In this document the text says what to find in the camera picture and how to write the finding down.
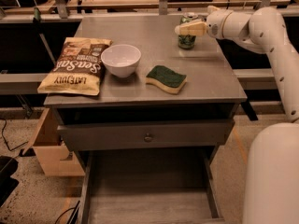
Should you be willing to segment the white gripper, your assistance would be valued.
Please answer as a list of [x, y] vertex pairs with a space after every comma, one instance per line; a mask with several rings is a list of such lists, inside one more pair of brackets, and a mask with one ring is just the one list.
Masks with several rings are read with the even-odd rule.
[[213, 38], [229, 39], [228, 33], [225, 33], [225, 24], [228, 17], [233, 13], [229, 9], [219, 9], [215, 6], [208, 6], [206, 23], [200, 20], [182, 23], [175, 28], [177, 35], [203, 36], [206, 33]]

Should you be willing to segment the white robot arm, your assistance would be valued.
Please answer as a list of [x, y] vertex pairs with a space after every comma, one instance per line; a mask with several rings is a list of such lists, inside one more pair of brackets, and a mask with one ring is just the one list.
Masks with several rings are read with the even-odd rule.
[[250, 145], [242, 224], [299, 224], [299, 54], [283, 16], [272, 7], [249, 14], [210, 6], [205, 21], [183, 23], [175, 33], [231, 40], [267, 56], [280, 101], [264, 105], [285, 118]]

